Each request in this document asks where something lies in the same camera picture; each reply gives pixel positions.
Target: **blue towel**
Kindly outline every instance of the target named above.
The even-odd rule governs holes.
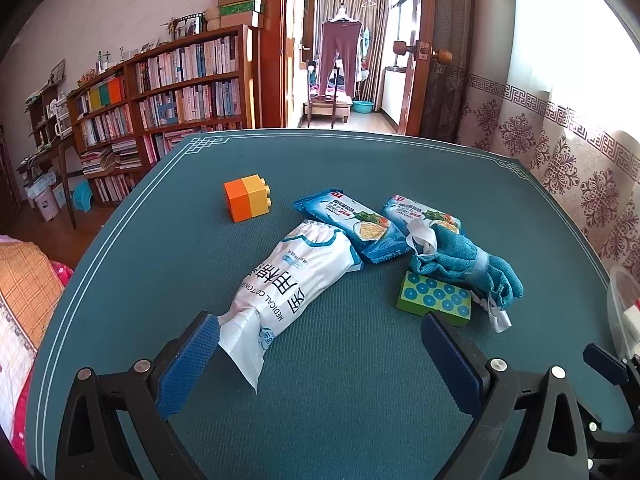
[[[410,263],[413,272],[470,288],[480,298],[490,294],[501,309],[508,307],[513,298],[522,297],[522,283],[502,258],[487,254],[467,237],[443,226],[435,224],[431,228],[436,233],[438,251],[414,254]]]

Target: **white border line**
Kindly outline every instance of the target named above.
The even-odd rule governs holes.
[[[315,132],[300,132],[300,133],[294,133],[294,132],[290,132],[290,133],[282,133],[282,130],[279,128],[269,128],[270,131],[272,131],[273,133],[266,133],[266,134],[237,134],[237,135],[233,135],[233,134],[228,134],[225,132],[224,135],[219,135],[216,132],[206,132],[206,134],[213,134],[213,135],[201,135],[201,134],[193,134],[194,137],[191,137],[191,139],[189,140],[189,142],[187,142],[187,144],[180,150],[180,152],[177,153],[177,155],[174,156],[174,158],[167,164],[167,166],[165,166],[164,168],[162,168],[162,170],[149,182],[149,184],[146,185],[145,189],[142,190],[142,192],[140,192],[140,194],[136,197],[136,199],[134,200],[134,202],[129,206],[129,208],[125,211],[125,213],[122,215],[122,217],[120,218],[120,220],[118,221],[118,223],[114,226],[114,228],[112,229],[111,233],[109,233],[109,235],[107,236],[107,239],[103,242],[103,244],[101,245],[100,249],[97,251],[96,255],[94,256],[94,259],[91,261],[91,263],[89,264],[89,267],[87,269],[87,271],[85,272],[84,276],[82,277],[82,280],[80,282],[80,284],[78,285],[78,288],[76,288],[76,291],[73,295],[73,297],[71,298],[71,301],[69,302],[69,305],[66,309],[66,312],[63,316],[62,321],[60,322],[60,325],[58,327],[58,332],[56,333],[56,337],[51,345],[51,350],[49,353],[49,356],[47,358],[47,363],[45,366],[45,370],[44,373],[42,375],[42,382],[40,384],[40,393],[38,396],[38,409],[36,412],[36,424],[35,424],[35,455],[36,455],[36,467],[42,471],[42,473],[46,476],[46,471],[45,471],[45,453],[44,453],[44,437],[45,437],[45,423],[46,423],[46,419],[47,419],[47,407],[49,404],[49,394],[50,394],[50,389],[51,389],[51,383],[53,382],[53,373],[56,370],[56,366],[58,364],[58,359],[60,357],[60,353],[62,352],[62,346],[65,342],[66,339],[66,334],[68,333],[68,330],[71,326],[71,323],[76,315],[76,311],[78,310],[78,306],[80,305],[80,302],[82,301],[82,298],[84,297],[84,294],[87,290],[87,288],[89,287],[89,284],[91,283],[92,279],[95,276],[95,273],[97,272],[98,268],[100,267],[100,264],[102,263],[102,261],[104,260],[104,258],[106,257],[106,255],[109,253],[109,250],[111,249],[111,247],[113,246],[114,242],[116,241],[116,239],[118,238],[118,236],[120,235],[120,233],[123,231],[123,229],[126,227],[126,225],[129,223],[129,220],[131,220],[131,218],[133,217],[133,215],[135,214],[135,212],[140,208],[140,206],[142,205],[142,203],[146,200],[146,198],[151,194],[151,192],[158,186],[158,184],[162,181],[162,179],[164,179],[165,176],[167,176],[167,174],[169,173],[169,171],[171,171],[174,166],[181,160],[181,158],[183,158],[184,155],[186,155],[187,150],[191,147],[191,141],[195,140],[195,139],[203,139],[203,138],[209,138],[209,137],[213,137],[213,138],[220,138],[220,139],[224,139],[222,142],[215,142],[213,143],[211,146],[217,146],[219,144],[226,144],[226,142],[229,139],[255,139],[255,138],[264,138],[264,137],[320,137],[320,138],[327,138],[327,139],[343,139],[345,137],[348,137],[349,139],[355,139],[355,140],[374,140],[377,142],[391,142],[394,144],[406,144],[409,146],[420,146],[422,148],[431,148],[433,150],[441,150],[444,152],[451,152],[451,153],[459,153],[461,155],[466,155],[466,156],[473,156],[475,158],[483,158],[485,160],[491,160],[493,162],[495,162],[498,166],[500,166],[501,168],[504,168],[508,171],[511,171],[510,168],[505,168],[504,165],[500,164],[500,159],[502,159],[504,162],[507,162],[511,165],[515,165],[516,167],[518,167],[519,169],[521,169],[514,161],[513,159],[507,157],[507,156],[503,156],[503,155],[498,155],[498,154],[487,154],[485,152],[474,152],[469,148],[456,148],[455,144],[448,144],[446,142],[440,142],[437,140],[431,140],[430,142],[417,142],[414,140],[409,140],[407,137],[395,137],[392,135],[386,136],[385,134],[373,134],[373,136],[361,136],[361,135],[353,135],[350,134],[349,132],[344,132],[344,133],[336,133],[336,134],[332,134],[332,133],[315,133]],[[539,188],[538,186],[538,181],[532,181],[530,174],[526,171],[524,171],[524,174],[527,178],[527,180],[529,180],[530,184],[537,190],[537,192],[540,193],[540,195],[542,195],[544,197],[544,199],[549,203],[549,205],[551,205],[551,207],[553,208],[553,210],[556,212],[556,214],[562,219],[562,221],[564,222],[564,224],[567,226],[567,228],[569,229],[569,231],[571,231],[571,233],[574,235],[574,237],[576,238],[576,240],[578,241],[578,243],[580,244],[580,246],[582,247],[583,251],[585,254],[587,254],[587,257],[589,258],[591,264],[593,265],[593,267],[595,268],[598,276],[600,277],[600,280],[602,281],[602,284],[604,287],[607,286],[607,281],[606,278],[603,276],[600,267],[598,266],[598,263],[594,260],[593,256],[591,255],[591,247],[587,247],[584,244],[584,240],[582,240],[580,238],[580,236],[575,232],[575,230],[572,228],[571,224],[569,224],[569,222],[566,220],[565,215],[564,215],[564,211],[558,208],[558,204],[550,198]],[[122,227],[120,227],[120,229],[118,230],[118,227],[120,226],[120,224],[124,221],[124,224],[122,225]],[[110,241],[108,247],[106,248],[104,254],[102,254],[102,257],[100,258],[100,260],[98,261],[95,269],[93,270],[93,272],[91,272],[92,267],[94,265],[94,263],[96,262],[96,260],[98,259],[98,257],[100,256],[100,253],[102,252],[102,250],[104,249],[104,247],[107,245],[107,243]],[[53,363],[52,369],[50,371],[50,377],[49,377],[49,383],[47,384],[47,393],[46,393],[46,399],[45,399],[45,403],[44,403],[44,408],[42,410],[42,437],[40,439],[41,442],[41,449],[40,449],[40,456],[42,457],[41,460],[40,456],[38,455],[38,426],[39,426],[39,420],[40,420],[40,407],[42,404],[42,394],[43,394],[43,390],[44,390],[44,383],[46,381],[46,377],[47,377],[47,371],[49,369],[49,364],[51,361],[51,356],[54,352],[54,348],[56,346],[56,343],[58,341],[58,337],[60,336],[60,331],[62,330],[62,325],[65,322],[66,316],[69,313],[69,310],[71,309],[71,306],[76,298],[76,295],[78,294],[78,292],[80,291],[80,288],[84,285],[84,289],[78,299],[78,301],[76,302],[76,306],[75,309],[73,310],[69,321],[68,321],[68,325],[65,328],[65,332],[62,336],[62,339],[60,340],[60,348],[58,349],[58,352],[56,354],[55,357],[55,361]]]

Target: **doorknob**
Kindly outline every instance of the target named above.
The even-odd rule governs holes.
[[[415,55],[415,43],[407,45],[405,41],[394,41],[394,54],[396,56],[404,56],[407,52]]]
[[[442,65],[448,65],[453,60],[453,54],[443,48],[431,51],[431,58]]]
[[[429,57],[432,57],[438,63],[444,65],[448,65],[453,60],[453,54],[448,50],[441,48],[436,51],[431,48],[429,43],[420,41],[420,49],[416,52],[417,45],[417,43],[407,45],[405,41],[394,41],[394,54],[396,54],[396,56],[404,56],[407,52],[411,52],[418,59],[427,60]]]

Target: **green sponge block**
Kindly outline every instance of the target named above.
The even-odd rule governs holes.
[[[471,319],[471,294],[464,288],[420,276],[404,275],[396,308],[424,316],[437,310],[454,326],[465,326]]]

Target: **blue snack package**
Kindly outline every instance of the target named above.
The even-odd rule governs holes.
[[[405,235],[409,234],[407,224],[416,218],[424,220],[428,226],[434,224],[446,227],[455,234],[464,234],[460,220],[433,207],[420,204],[401,195],[393,195],[386,201],[382,214],[391,220]]]
[[[406,237],[393,222],[352,200],[340,189],[326,189],[301,198],[293,207],[344,230],[355,249],[373,264],[410,250]]]

